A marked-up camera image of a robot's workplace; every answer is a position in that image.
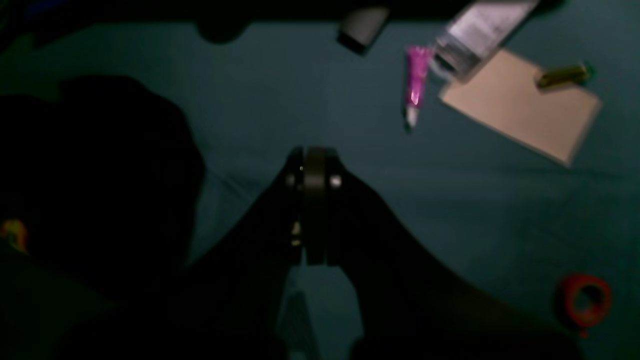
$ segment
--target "bottle label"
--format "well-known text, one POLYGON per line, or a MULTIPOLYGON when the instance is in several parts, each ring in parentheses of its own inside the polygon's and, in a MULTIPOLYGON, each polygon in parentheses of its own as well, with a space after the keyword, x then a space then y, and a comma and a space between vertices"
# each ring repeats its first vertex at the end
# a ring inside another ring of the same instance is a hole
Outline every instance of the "bottle label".
POLYGON ((452 21, 447 30, 480 58, 491 54, 538 5, 540 0, 479 0, 452 21))

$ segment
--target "beige paper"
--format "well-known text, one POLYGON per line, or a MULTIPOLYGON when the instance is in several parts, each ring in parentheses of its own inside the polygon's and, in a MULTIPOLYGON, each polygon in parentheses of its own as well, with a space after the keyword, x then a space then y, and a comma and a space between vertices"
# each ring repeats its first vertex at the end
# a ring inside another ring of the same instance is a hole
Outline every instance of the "beige paper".
POLYGON ((602 103, 579 86, 541 92, 541 69, 500 50, 468 83, 453 82, 444 103, 569 167, 602 103))

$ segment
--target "red tape roll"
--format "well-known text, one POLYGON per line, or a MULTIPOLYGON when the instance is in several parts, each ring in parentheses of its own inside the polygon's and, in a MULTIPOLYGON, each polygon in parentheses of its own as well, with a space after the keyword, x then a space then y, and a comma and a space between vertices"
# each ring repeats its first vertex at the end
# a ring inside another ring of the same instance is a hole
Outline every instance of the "red tape roll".
POLYGON ((567 277, 560 285, 562 295, 562 309, 567 320, 576 326, 580 336, 586 338, 587 329, 598 325, 611 310, 611 289, 602 279, 576 274, 567 277), (577 308, 578 296, 586 294, 591 304, 584 309, 577 308))

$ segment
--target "pink tube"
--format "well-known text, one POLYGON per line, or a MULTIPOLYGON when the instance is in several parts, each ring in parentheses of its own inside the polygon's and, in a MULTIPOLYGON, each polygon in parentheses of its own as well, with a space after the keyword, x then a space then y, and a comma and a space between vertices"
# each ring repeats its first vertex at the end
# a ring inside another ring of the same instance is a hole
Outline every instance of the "pink tube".
POLYGON ((410 46, 406 50, 409 58, 409 83, 406 97, 406 121, 413 128, 418 123, 418 112, 422 107, 424 86, 429 72, 429 61, 433 52, 430 47, 410 46))

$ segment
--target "table surface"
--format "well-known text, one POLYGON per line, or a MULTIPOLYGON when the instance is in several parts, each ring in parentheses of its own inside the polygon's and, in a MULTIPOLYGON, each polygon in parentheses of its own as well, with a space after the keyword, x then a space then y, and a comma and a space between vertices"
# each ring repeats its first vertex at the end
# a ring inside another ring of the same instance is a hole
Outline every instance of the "table surface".
MULTIPOLYGON (((499 299, 554 321, 567 274, 612 287, 604 323, 582 340, 591 359, 638 358, 640 318, 640 3, 569 1, 531 18, 508 49, 542 67, 586 60, 604 107, 571 169, 448 108, 430 83, 418 127, 405 132, 404 49, 445 22, 391 22, 365 56, 335 41, 334 22, 258 22, 230 44, 193 24, 106 24, 0 57, 0 94, 56 96, 85 74, 128 75, 180 106, 207 165, 192 259, 248 209, 296 145, 338 149, 435 256, 499 299)), ((355 291, 336 268, 301 266, 325 359, 362 335, 355 291)))

